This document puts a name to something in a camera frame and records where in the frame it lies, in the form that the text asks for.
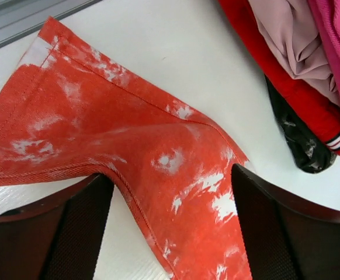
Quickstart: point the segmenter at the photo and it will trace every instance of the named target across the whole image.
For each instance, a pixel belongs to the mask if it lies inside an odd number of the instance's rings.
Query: white surface
[[[62,22],[90,45],[219,123],[260,176],[340,210],[340,157],[321,174],[296,168],[275,123],[263,75],[215,2],[105,0]],[[0,89],[34,37],[0,49]],[[55,183],[53,191],[65,186]],[[16,188],[16,194],[14,187],[0,188],[0,195],[10,197],[6,201],[12,207],[15,202],[26,204],[31,194],[34,200],[49,194],[47,188],[28,185]],[[117,192],[113,199],[96,279],[165,277]],[[3,209],[7,205],[0,203]],[[146,260],[148,270],[143,262],[132,262],[133,256]]]

